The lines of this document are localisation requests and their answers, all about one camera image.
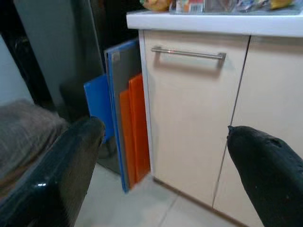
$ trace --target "orange cutting board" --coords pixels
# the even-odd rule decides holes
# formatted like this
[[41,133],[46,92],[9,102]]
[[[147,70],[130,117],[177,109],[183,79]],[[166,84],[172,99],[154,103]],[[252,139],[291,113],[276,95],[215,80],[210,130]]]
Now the orange cutting board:
[[129,80],[129,97],[134,134],[136,176],[139,182],[151,169],[142,74]]
[[120,108],[129,187],[133,188],[133,186],[137,183],[137,175],[135,167],[134,135],[129,90],[120,93]]

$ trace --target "cabinet door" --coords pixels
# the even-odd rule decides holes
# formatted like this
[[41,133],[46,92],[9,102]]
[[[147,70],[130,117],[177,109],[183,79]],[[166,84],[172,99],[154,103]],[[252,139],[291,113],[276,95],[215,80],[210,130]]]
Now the cabinet door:
[[[303,39],[252,37],[233,125],[285,140],[303,157]],[[228,151],[214,207],[251,226],[263,226]]]
[[[212,205],[247,36],[145,31],[154,176]],[[226,53],[218,60],[154,53]]]

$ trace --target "items on countertop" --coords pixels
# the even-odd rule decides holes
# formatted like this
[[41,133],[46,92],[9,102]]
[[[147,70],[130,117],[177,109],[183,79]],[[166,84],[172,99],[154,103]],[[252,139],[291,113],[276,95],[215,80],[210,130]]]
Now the items on countertop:
[[140,3],[149,10],[166,11],[169,9],[171,0],[140,0]]
[[298,14],[302,0],[173,0],[173,13],[249,13],[257,10],[272,12],[275,9],[290,8],[277,14]]

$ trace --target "white countertop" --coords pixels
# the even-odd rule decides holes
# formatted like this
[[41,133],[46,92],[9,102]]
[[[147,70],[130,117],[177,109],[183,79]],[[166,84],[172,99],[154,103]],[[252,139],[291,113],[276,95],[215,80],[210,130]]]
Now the white countertop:
[[303,12],[299,15],[172,15],[140,11],[129,13],[127,26],[140,30],[216,32],[242,35],[303,37]]

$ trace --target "floor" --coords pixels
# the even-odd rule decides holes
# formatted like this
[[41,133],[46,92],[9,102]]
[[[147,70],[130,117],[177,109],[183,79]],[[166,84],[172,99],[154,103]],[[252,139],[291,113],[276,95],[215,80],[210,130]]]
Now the floor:
[[116,139],[114,136],[107,141],[106,146],[101,146],[97,162],[118,174],[120,173]]
[[235,227],[147,176],[128,194],[120,177],[96,165],[75,227]]

